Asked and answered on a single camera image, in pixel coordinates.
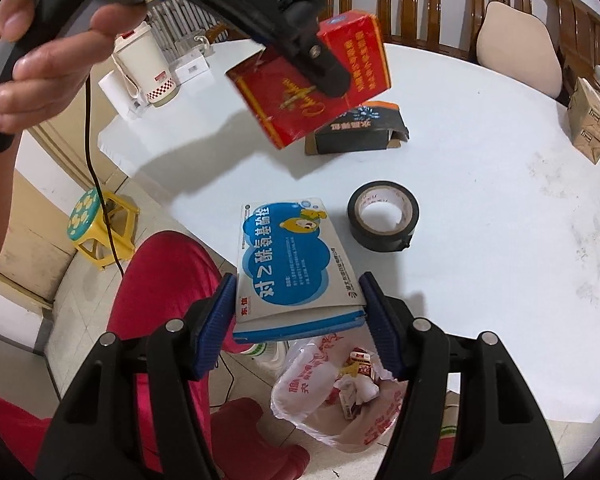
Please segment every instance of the blue and white box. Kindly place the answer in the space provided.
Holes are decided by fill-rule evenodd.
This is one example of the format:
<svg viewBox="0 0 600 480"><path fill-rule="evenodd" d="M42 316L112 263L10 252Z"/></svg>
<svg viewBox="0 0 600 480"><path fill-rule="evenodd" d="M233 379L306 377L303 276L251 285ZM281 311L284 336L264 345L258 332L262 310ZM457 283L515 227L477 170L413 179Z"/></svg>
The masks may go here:
<svg viewBox="0 0 600 480"><path fill-rule="evenodd" d="M365 298L322 202L242 209L234 339L260 343L365 322Z"/></svg>

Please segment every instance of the wire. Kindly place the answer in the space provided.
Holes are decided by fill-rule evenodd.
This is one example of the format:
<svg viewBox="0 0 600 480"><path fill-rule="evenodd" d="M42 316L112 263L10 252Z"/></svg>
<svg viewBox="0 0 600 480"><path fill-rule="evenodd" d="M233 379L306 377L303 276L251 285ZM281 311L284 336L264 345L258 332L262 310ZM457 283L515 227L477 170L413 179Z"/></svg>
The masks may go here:
<svg viewBox="0 0 600 480"><path fill-rule="evenodd" d="M85 82L84 87L85 87L84 157L87 160L87 168L89 168L89 173L91 173L91 178L93 179L93 183L96 186L96 192L98 193L98 198L100 199L100 205L102 206L102 215L104 216L104 225L107 226L107 234L109 235L109 243L111 245L111 252L113 253L113 259L116 261L116 265L118 266L118 269L120 270L120 276L122 276L124 278L125 271L122 268L122 265L120 264L120 260L118 259L118 254L116 253L116 246L113 243L113 234L111 232L111 222L109 219L109 215L107 214L107 204L104 202L104 197L102 195L102 189L100 188L98 176L96 175L96 172L93 169L93 163L91 162L91 74L89 74L87 76L87 81Z"/></svg>
<svg viewBox="0 0 600 480"><path fill-rule="evenodd" d="M231 375L231 383L229 384L229 389L226 391L226 397L224 398L224 402L222 404L216 404L215 406L209 406L210 408L220 408L223 404L228 402L229 396L231 395L231 389L234 387L234 382L235 382L235 376L231 373L231 370L229 370L229 367L226 365L226 362L224 362L224 358L222 357L222 354L219 355L219 358L222 361L222 364L224 365L224 367L226 368L226 371L229 372L229 375Z"/></svg>

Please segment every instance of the white table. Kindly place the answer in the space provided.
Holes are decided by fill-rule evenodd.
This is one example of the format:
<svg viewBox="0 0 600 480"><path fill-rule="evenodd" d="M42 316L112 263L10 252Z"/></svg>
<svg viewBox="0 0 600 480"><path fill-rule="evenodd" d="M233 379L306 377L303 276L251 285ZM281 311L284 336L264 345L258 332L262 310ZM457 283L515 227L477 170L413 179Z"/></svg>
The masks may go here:
<svg viewBox="0 0 600 480"><path fill-rule="evenodd" d="M357 273L449 333L503 339L549 419L600 412L600 162L571 146L562 105L495 72L388 45L411 140L385 152L304 156L266 139L224 77L257 50L216 46L211 73L163 108L116 118L100 149L173 217L236 263L240 204L320 197ZM373 253L346 205L372 180L420 204L411 248Z"/></svg>

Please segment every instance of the checkered pattern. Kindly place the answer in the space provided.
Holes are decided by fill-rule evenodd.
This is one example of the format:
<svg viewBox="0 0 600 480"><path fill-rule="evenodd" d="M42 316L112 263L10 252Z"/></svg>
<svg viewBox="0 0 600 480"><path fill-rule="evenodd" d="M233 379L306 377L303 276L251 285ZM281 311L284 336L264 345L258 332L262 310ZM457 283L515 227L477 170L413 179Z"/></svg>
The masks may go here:
<svg viewBox="0 0 600 480"><path fill-rule="evenodd" d="M160 98L165 95L169 90L171 90L174 86L176 86L176 83L174 82L173 78L168 78L167 81L165 81L163 84L161 84L160 86L158 86L157 89L155 89L153 92L149 92L146 95L146 99L150 102L150 103L154 103L156 101L159 101Z"/></svg>

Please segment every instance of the blue gripper pad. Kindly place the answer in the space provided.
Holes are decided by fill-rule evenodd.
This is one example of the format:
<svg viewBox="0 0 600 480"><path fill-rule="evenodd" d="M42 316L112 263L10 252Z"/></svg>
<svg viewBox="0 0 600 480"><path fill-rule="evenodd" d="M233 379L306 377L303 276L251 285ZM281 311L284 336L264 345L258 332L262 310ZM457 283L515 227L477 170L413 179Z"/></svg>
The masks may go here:
<svg viewBox="0 0 600 480"><path fill-rule="evenodd" d="M235 314L237 278L225 274L218 289L200 312L195 327L191 328L191 345L195 350L192 371L196 380L216 366L222 342Z"/></svg>
<svg viewBox="0 0 600 480"><path fill-rule="evenodd" d="M407 335L405 327L395 315L392 305L371 272L360 276L359 282L366 299L366 324L376 344L382 366L389 370L394 378L403 380L407 371L402 361L402 348L405 346Z"/></svg>

